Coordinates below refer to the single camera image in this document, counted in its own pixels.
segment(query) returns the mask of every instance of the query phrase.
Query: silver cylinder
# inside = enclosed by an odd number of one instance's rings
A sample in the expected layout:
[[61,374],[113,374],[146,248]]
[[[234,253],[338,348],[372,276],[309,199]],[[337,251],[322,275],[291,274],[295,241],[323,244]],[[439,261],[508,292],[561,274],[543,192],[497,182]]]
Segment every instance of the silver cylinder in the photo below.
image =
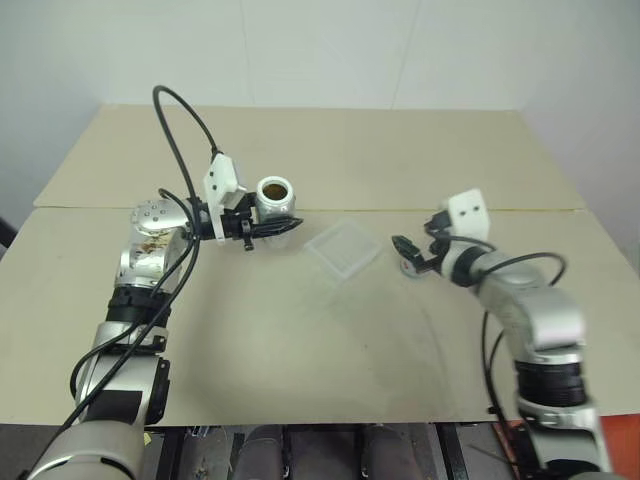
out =
[[102,468],[104,459],[111,461],[111,465],[124,467],[134,478],[140,478],[143,432],[142,424],[128,425],[111,420],[74,425],[58,435],[47,447],[28,478],[122,478],[117,468]]
[[[273,217],[293,217],[296,213],[296,196],[293,186],[283,177],[266,177],[256,187],[256,216],[262,223]],[[289,243],[291,232],[265,238],[274,248],[283,248]]]

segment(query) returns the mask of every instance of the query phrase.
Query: tabletop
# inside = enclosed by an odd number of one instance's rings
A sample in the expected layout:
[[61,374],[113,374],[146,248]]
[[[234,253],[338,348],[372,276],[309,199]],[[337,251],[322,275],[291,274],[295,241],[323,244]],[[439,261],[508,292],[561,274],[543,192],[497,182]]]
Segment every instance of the tabletop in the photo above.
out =
[[[421,246],[432,212],[306,212],[284,250],[205,242],[169,320],[163,425],[489,420],[481,309],[438,275],[404,276],[390,242]],[[56,424],[68,376],[104,319],[128,209],[38,208],[0,263],[0,422]],[[349,219],[382,253],[336,281],[303,244]],[[587,211],[492,212],[491,240],[513,254],[567,256],[561,282],[587,323],[586,378],[603,414],[640,405],[639,282]],[[540,261],[552,275],[553,262]],[[492,335],[497,331],[492,322]],[[624,371],[624,375],[615,372]],[[510,399],[514,371],[498,355]]]
[[[584,202],[513,111],[199,107],[247,186],[289,179],[305,210],[416,210],[472,187],[493,209],[575,209]],[[178,107],[167,118],[196,185],[208,143]],[[123,207],[185,192],[150,106],[105,106],[36,206]]]

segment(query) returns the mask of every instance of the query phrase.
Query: black wire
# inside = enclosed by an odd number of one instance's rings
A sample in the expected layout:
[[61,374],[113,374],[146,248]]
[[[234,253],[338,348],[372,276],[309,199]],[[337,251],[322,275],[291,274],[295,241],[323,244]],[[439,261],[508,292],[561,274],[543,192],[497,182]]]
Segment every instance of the black wire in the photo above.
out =
[[496,247],[491,243],[485,242],[484,240],[478,240],[477,238],[464,237],[462,235],[450,235],[447,232],[438,232],[436,230],[431,230],[430,228],[427,228],[426,232],[428,235],[432,236],[436,240],[467,242],[467,243],[473,243],[474,245],[479,245],[481,247],[488,248],[492,252],[495,252],[497,250]]
[[133,324],[131,324],[131,326],[129,328],[127,328],[125,331],[123,331],[120,335],[113,337],[111,339],[109,339],[108,341],[101,343],[100,345],[98,345],[97,347],[89,350],[87,353],[85,353],[80,360],[78,360],[76,362],[76,364],[73,367],[73,370],[71,371],[71,377],[69,378],[69,390],[71,391],[71,396],[73,398],[76,397],[76,393],[77,393],[77,389],[78,389],[78,375],[80,374],[80,370],[82,370],[82,367],[84,366],[84,364],[91,359],[91,357],[93,357],[94,355],[98,355],[99,353],[103,352],[104,350],[108,349],[109,347],[111,347],[112,345],[118,343],[120,340],[122,340],[123,338],[128,337],[129,335],[131,335],[136,328],[138,328],[140,326],[140,322],[135,322]]
[[182,154],[180,153],[180,149],[176,144],[176,141],[173,138],[173,134],[171,133],[171,129],[169,128],[169,124],[167,123],[167,119],[164,115],[164,110],[162,109],[162,105],[160,104],[160,94],[166,93],[167,95],[173,97],[178,101],[182,107],[189,112],[191,117],[196,121],[196,123],[200,126],[205,136],[209,140],[209,145],[211,146],[211,154],[215,156],[218,153],[218,147],[216,145],[215,140],[213,139],[213,135],[207,128],[206,124],[202,121],[200,116],[196,113],[196,111],[189,105],[186,100],[184,100],[180,95],[171,90],[168,87],[163,85],[157,85],[153,88],[153,108],[156,111],[156,115],[158,116],[158,120],[160,122],[160,126],[162,127],[162,131],[164,132],[164,136],[169,143],[169,147],[171,147],[171,151],[173,152],[173,156],[176,158],[176,162],[178,163],[178,167],[180,168],[180,172],[182,172],[182,177],[184,178],[184,182],[187,185],[187,190],[189,191],[189,201],[193,205],[193,211],[196,212],[196,215],[193,216],[194,221],[194,230],[198,233],[198,235],[202,234],[202,225],[200,222],[200,215],[198,212],[198,200],[195,188],[193,187],[193,182],[191,181],[191,175],[189,175],[189,170],[187,169],[186,164],[184,163],[184,159],[182,158]]
[[525,262],[527,260],[533,260],[536,258],[553,258],[554,260],[557,260],[560,263],[560,270],[558,270],[558,273],[556,274],[556,276],[553,277],[553,280],[549,282],[549,285],[551,286],[558,283],[560,279],[563,277],[564,273],[567,271],[567,261],[562,255],[559,255],[554,252],[536,252],[536,253],[529,253],[527,255],[521,255],[519,257],[510,258],[509,260],[505,260],[504,262],[500,262],[490,268],[487,268],[486,270],[483,270],[480,273],[480,276],[478,277],[476,284],[481,284],[482,281],[487,277],[487,275],[495,272],[496,270],[500,270],[502,268],[508,267],[509,265],[513,265],[515,263]]
[[[158,189],[158,194],[162,198],[169,198],[169,199],[173,200],[174,202],[176,202],[178,204],[178,206],[184,212],[185,216],[187,217],[188,224],[186,225],[186,227],[187,228],[195,228],[194,227],[195,224],[193,223],[193,215],[191,214],[191,211],[184,204],[184,202],[182,200],[180,200],[176,195],[174,195],[173,193],[171,193],[169,190],[167,190],[165,188]],[[164,282],[166,282],[167,279],[173,274],[173,272],[175,272],[176,269],[180,265],[182,265],[182,262],[184,261],[184,259],[187,258],[189,253],[191,253],[191,250],[193,249],[193,243],[194,243],[193,235],[189,235],[189,243],[187,244],[187,247],[184,249],[182,254],[176,259],[176,261],[173,262],[173,265],[171,265],[171,267],[169,267],[169,269],[166,272],[164,272],[164,275],[162,275],[160,280],[158,280],[158,283],[156,283],[156,286],[153,287],[153,290],[151,290],[150,297],[153,297],[156,293],[158,293],[160,291],[160,287],[162,287]]]
[[282,217],[272,218],[263,223],[256,223],[253,226],[251,238],[267,238],[280,235],[293,230],[302,222],[301,218]]
[[491,354],[489,355],[489,373],[491,373],[491,371],[493,370],[493,362],[496,359],[496,353],[498,352],[498,347],[500,346],[500,342],[502,341],[502,339],[504,338],[504,330],[502,330],[498,336],[496,337],[495,341],[493,342],[493,347],[491,348]]
[[[510,258],[505,260],[504,262],[500,262],[487,270],[484,270],[477,281],[478,284],[482,283],[482,281],[487,277],[487,275],[500,270],[502,268],[508,267],[510,265],[514,265],[516,263],[525,262],[528,260],[533,260],[536,258],[553,258],[557,260],[560,264],[560,269],[558,273],[553,277],[553,279],[549,282],[550,286],[555,285],[560,281],[560,279],[564,276],[567,271],[567,261],[562,255],[559,255],[554,252],[536,252],[530,253],[527,255],[521,255],[519,257]],[[489,360],[487,361],[487,326],[489,323],[489,312],[485,310],[482,316],[482,334],[481,334],[481,351],[482,351],[482,370],[485,381],[485,387],[487,389],[487,394],[489,395],[489,400],[491,402],[491,412],[494,413],[498,417],[498,423],[500,424],[500,428],[505,439],[511,443],[511,434],[509,425],[507,423],[507,419],[504,415],[504,411],[502,410],[502,405],[500,403],[500,399],[498,398],[498,394],[495,390],[495,385],[493,383],[493,364],[496,358],[496,353],[498,351],[498,347],[500,346],[501,341],[504,338],[504,330],[500,331],[498,336],[496,337],[493,347],[491,348],[491,354],[489,356]]]

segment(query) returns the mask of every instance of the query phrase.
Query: clear plastic container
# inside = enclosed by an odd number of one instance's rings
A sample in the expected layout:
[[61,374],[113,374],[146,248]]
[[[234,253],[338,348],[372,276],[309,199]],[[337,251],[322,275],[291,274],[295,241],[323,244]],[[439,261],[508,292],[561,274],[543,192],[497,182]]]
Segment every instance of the clear plastic container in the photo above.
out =
[[359,225],[341,221],[304,246],[319,256],[341,280],[362,270],[380,253],[381,246]]

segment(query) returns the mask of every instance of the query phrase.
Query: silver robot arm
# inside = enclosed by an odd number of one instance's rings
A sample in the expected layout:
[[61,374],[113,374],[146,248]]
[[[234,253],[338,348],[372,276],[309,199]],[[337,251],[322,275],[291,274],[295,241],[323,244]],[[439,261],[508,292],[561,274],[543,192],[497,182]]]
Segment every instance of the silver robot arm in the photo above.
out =
[[489,217],[480,191],[456,195],[442,208],[425,225],[435,240],[432,258],[425,259],[406,237],[393,237],[393,243],[409,276],[435,270],[470,287],[502,324],[517,372],[516,406],[524,420],[523,428],[505,434],[521,474],[571,478],[585,471],[610,472],[600,419],[581,374],[580,309],[530,263],[510,262],[486,242]]
[[[170,309],[166,302],[178,285],[180,260],[188,253],[193,238],[194,226],[187,213],[192,218],[199,215],[201,239],[216,239],[219,244],[225,238],[241,239],[245,250],[253,250],[252,239],[280,235],[302,223],[294,217],[291,184],[280,177],[268,178],[269,182],[286,185],[288,195],[272,199],[266,196],[268,192],[247,193],[232,160],[219,153],[203,182],[211,190],[207,202],[182,201],[188,209],[185,212],[176,201],[161,198],[133,210],[129,242],[120,255],[107,317],[93,341],[94,349],[101,349],[107,342],[109,348],[87,354],[87,360],[74,369],[71,391],[76,405],[94,391],[134,342],[139,341],[139,345],[83,409],[79,423],[54,438],[29,479],[139,478],[144,427],[162,419],[169,392],[170,363],[161,356],[168,340]],[[262,212],[266,203],[269,207],[275,204],[278,214],[265,216]],[[140,339],[152,321],[153,327]]]
[[[75,386],[79,404],[138,337],[176,287],[176,260],[187,246],[187,217],[173,201],[145,202],[131,215],[131,233],[120,256],[114,293],[106,320],[98,326],[93,347],[130,334],[109,350],[93,356]],[[173,267],[154,295],[154,288]],[[131,479],[142,468],[145,425],[162,418],[169,390],[169,361],[164,351],[168,331],[166,312],[117,375],[79,417],[77,425],[58,435],[31,471],[30,479]]]

